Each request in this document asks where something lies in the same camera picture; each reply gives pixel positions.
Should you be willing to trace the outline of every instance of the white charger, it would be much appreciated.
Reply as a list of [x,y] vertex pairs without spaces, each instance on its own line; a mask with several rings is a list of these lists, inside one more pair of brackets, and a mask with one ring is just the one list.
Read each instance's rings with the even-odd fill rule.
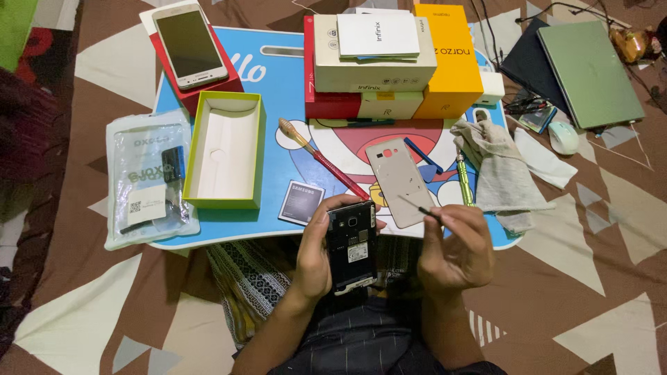
[[482,87],[484,93],[475,104],[494,105],[505,96],[505,85],[502,83],[502,75],[491,71],[481,71]]

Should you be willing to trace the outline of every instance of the red toothbrush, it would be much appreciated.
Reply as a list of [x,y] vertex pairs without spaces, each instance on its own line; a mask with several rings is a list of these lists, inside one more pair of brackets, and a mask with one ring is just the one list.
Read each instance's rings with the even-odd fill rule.
[[296,129],[294,129],[294,125],[292,125],[291,122],[281,117],[278,119],[278,127],[280,128],[280,131],[282,131],[283,134],[285,134],[288,138],[294,140],[301,147],[305,148],[306,151],[310,152],[310,154],[313,155],[313,158],[315,160],[319,161],[320,164],[324,165],[324,167],[328,169],[331,172],[331,174],[333,174],[336,178],[338,178],[338,180],[341,181],[343,185],[347,186],[348,189],[352,190],[352,192],[355,193],[358,197],[361,197],[361,199],[363,200],[370,199],[368,194],[359,185],[357,185],[354,181],[352,181],[352,179],[349,178],[348,175],[343,173],[334,164],[332,164],[329,160],[327,160],[327,158],[324,157],[324,155],[322,155],[321,152],[314,149],[313,146],[311,146],[301,136],[301,134],[299,134],[299,132],[296,131]]

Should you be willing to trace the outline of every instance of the gray cloth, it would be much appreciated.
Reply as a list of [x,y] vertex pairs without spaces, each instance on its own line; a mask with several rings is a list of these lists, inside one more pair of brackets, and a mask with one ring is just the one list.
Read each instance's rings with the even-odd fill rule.
[[496,212],[503,228],[522,233],[535,227],[530,211],[550,210],[550,204],[533,182],[524,158],[504,127],[489,120],[470,123],[463,119],[452,126],[454,143],[479,171],[476,203]]

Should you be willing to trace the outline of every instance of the white mouse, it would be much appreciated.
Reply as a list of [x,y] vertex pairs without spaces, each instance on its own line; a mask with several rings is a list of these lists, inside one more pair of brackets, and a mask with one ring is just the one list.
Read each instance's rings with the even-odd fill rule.
[[549,140],[554,151],[561,155],[574,155],[579,146],[579,137],[574,128],[558,121],[549,123]]

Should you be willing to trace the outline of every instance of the yellow-green box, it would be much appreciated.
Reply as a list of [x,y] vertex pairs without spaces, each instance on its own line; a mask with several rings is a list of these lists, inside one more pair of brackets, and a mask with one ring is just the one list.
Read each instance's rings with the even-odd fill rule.
[[265,132],[260,94],[202,91],[184,199],[199,208],[259,209]]

